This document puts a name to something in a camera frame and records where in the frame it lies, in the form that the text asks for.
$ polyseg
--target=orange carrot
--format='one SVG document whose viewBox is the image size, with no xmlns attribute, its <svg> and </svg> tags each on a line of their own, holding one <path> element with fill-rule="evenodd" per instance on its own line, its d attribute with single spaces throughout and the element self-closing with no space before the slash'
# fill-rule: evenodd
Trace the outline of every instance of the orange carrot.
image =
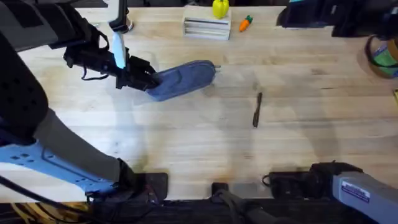
<svg viewBox="0 0 398 224">
<path fill-rule="evenodd" d="M 243 32 L 245 31 L 249 25 L 251 24 L 251 22 L 253 21 L 253 18 L 250 17 L 250 15 L 248 15 L 242 22 L 241 25 L 239 26 L 239 32 Z"/>
</svg>

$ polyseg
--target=black pen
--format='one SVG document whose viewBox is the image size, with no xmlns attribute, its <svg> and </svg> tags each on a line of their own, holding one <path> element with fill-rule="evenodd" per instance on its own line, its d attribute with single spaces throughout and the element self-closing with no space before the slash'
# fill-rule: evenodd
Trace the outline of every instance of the black pen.
<svg viewBox="0 0 398 224">
<path fill-rule="evenodd" d="M 262 93 L 259 93 L 257 95 L 257 108 L 253 115 L 253 127 L 254 128 L 257 128 L 259 126 L 261 100 L 262 100 Z"/>
</svg>

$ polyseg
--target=green object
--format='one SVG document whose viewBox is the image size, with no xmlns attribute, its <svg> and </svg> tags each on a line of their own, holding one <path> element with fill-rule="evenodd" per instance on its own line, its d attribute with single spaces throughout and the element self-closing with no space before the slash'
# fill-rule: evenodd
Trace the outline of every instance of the green object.
<svg viewBox="0 0 398 224">
<path fill-rule="evenodd" d="M 250 15 L 246 16 L 246 19 L 249 21 L 249 23 L 251 23 L 251 21 L 253 21 L 253 17 L 251 17 Z"/>
<path fill-rule="evenodd" d="M 380 46 L 373 55 L 374 60 L 384 66 L 395 65 L 397 60 L 391 55 L 387 43 Z M 388 74 L 391 78 L 398 77 L 398 68 L 383 68 L 379 67 L 381 71 Z"/>
</svg>

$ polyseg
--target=wooden tabletop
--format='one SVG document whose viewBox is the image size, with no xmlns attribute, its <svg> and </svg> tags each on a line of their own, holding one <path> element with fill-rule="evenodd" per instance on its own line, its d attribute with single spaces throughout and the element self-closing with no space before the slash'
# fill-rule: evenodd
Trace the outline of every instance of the wooden tabletop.
<svg viewBox="0 0 398 224">
<path fill-rule="evenodd" d="M 370 72 L 366 39 L 331 38 L 330 27 L 276 27 L 282 9 L 232 7 L 228 41 L 183 38 L 183 8 L 130 9 L 136 26 L 125 41 L 131 55 L 156 70 L 197 59 L 221 65 L 212 85 L 162 103 L 137 90 L 115 89 L 114 78 L 80 80 L 82 69 L 66 66 L 64 49 L 39 47 L 21 56 L 67 126 L 136 172 L 167 172 L 169 199 L 207 198 L 214 181 L 258 196 L 265 192 L 261 177 L 270 170 L 332 160 L 398 187 L 398 105 L 392 96 L 397 80 Z M 79 11 L 94 23 L 105 13 Z M 248 14 L 253 23 L 239 33 Z M 111 38 L 106 24 L 98 28 Z M 54 200 L 85 199 L 78 187 L 23 167 L 1 164 L 0 172 Z M 27 200 L 0 188 L 0 202 Z"/>
</svg>

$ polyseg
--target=yellow pepper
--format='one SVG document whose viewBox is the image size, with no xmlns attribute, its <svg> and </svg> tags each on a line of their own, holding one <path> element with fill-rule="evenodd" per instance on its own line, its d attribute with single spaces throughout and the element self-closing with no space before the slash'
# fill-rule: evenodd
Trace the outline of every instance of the yellow pepper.
<svg viewBox="0 0 398 224">
<path fill-rule="evenodd" d="M 228 0 L 214 0 L 213 1 L 213 15 L 217 19 L 221 19 L 226 15 L 229 8 Z"/>
</svg>

